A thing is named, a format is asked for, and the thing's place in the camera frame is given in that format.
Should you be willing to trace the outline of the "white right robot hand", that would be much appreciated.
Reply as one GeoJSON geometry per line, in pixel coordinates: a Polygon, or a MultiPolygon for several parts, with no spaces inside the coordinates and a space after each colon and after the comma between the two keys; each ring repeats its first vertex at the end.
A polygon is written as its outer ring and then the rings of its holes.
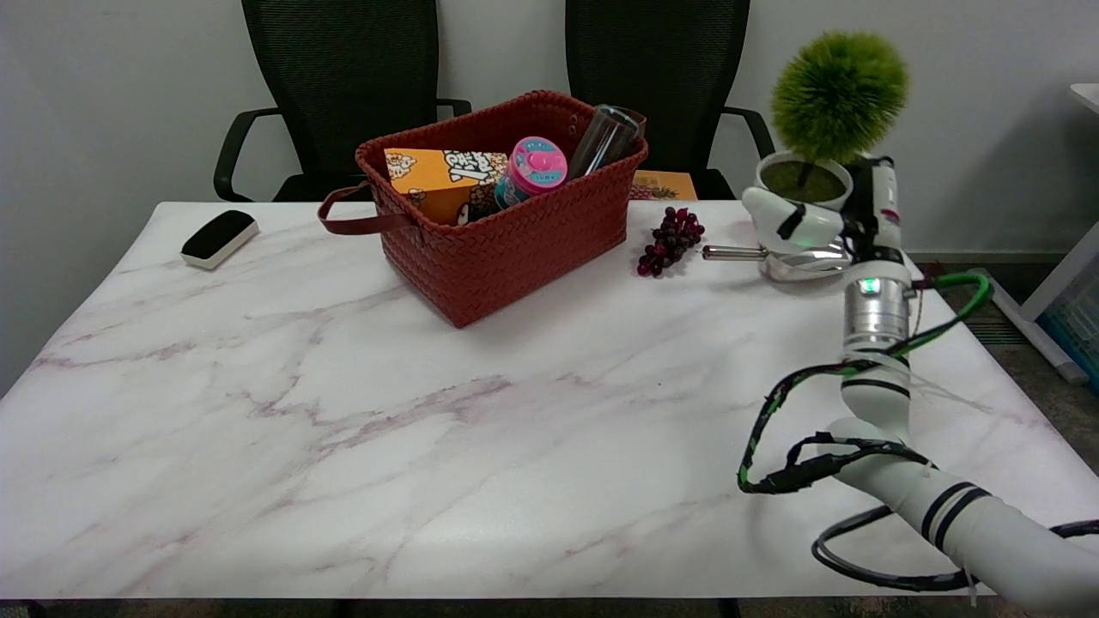
{"type": "Polygon", "coordinates": [[[892,158],[861,158],[847,172],[853,184],[839,210],[786,199],[766,188],[746,189],[742,205],[762,246],[789,254],[824,246],[839,238],[844,239],[856,264],[882,261],[902,265],[902,220],[892,158]]]}

